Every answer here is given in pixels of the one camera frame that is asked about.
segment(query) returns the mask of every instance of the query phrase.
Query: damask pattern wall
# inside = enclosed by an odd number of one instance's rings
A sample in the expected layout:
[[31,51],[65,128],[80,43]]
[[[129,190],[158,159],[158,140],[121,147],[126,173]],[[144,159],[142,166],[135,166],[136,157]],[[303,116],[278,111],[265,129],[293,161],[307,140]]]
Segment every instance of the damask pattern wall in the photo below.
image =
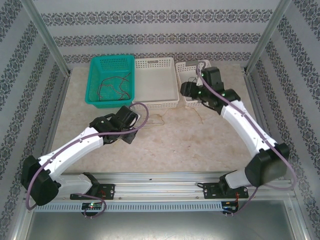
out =
[[267,128],[290,147],[296,192],[320,239],[320,1],[294,0],[251,72]]
[[279,0],[35,0],[70,68],[106,54],[245,66]]
[[46,148],[64,85],[60,71],[18,0],[0,0],[0,240],[10,235],[25,190],[22,163]]

